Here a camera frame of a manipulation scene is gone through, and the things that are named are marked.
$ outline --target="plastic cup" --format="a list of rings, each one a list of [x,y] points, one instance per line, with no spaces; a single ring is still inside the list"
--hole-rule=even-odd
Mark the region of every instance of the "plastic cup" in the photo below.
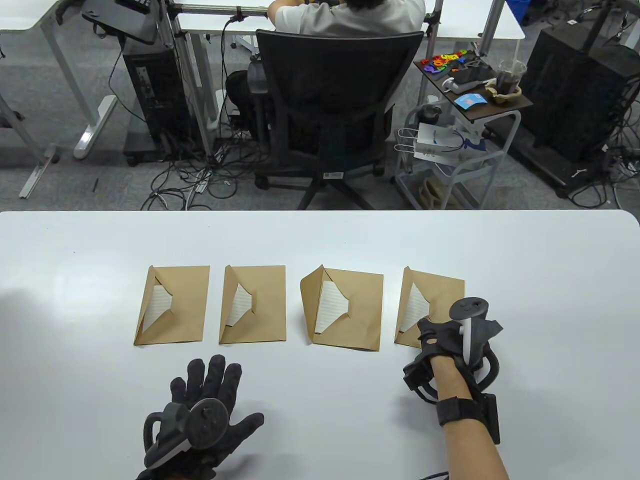
[[[495,89],[501,95],[509,95],[518,88],[522,76],[527,71],[527,65],[520,60],[502,60],[498,65],[498,75]]]

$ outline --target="keyboard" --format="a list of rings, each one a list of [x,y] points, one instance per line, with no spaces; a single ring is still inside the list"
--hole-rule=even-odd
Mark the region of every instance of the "keyboard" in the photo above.
[[[140,13],[151,12],[151,0],[118,0],[118,3]]]

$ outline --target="chair armrest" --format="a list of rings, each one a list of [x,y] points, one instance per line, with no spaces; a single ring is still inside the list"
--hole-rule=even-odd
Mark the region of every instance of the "chair armrest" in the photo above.
[[[269,93],[267,77],[261,61],[253,61],[246,69],[246,81],[249,84],[249,92],[252,95],[266,95]]]

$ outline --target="caster wheel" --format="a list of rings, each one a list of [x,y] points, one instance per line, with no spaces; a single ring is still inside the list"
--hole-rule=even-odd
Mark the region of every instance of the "caster wheel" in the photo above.
[[[256,187],[258,187],[260,190],[268,190],[270,185],[269,185],[269,179],[267,177],[256,177],[255,181],[253,182],[255,184]]]
[[[375,163],[373,165],[373,176],[374,177],[382,177],[385,174],[385,164],[384,163]]]
[[[138,163],[140,163],[141,158],[140,156],[137,155],[133,155],[132,157],[127,157],[127,165],[129,166],[138,166]]]

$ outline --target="chair backrest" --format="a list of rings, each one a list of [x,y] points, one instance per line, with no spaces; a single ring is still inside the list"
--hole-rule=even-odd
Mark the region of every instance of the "chair backrest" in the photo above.
[[[326,38],[258,30],[257,38],[275,104],[278,160],[306,160],[324,171],[372,160],[390,133],[386,106],[424,34]]]

